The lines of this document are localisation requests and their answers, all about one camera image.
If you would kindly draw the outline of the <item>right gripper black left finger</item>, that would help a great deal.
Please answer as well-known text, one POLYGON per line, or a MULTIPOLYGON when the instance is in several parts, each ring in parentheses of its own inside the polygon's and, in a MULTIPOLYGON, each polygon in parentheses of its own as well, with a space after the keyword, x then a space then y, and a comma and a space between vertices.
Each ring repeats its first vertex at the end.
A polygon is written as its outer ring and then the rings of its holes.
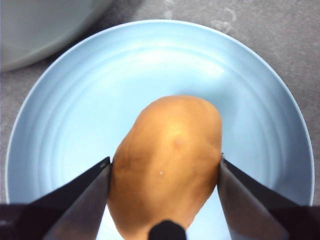
POLYGON ((22 240, 94 240, 105 211, 110 158, 28 204, 17 222, 22 240))

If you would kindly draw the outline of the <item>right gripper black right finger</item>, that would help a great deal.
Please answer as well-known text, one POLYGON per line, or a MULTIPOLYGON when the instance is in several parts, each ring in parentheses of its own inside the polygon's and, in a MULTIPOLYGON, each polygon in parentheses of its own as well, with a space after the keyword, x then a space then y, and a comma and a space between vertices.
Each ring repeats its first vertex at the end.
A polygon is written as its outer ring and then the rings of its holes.
POLYGON ((233 240, 318 240, 319 206, 299 205, 221 158, 218 195, 233 240))

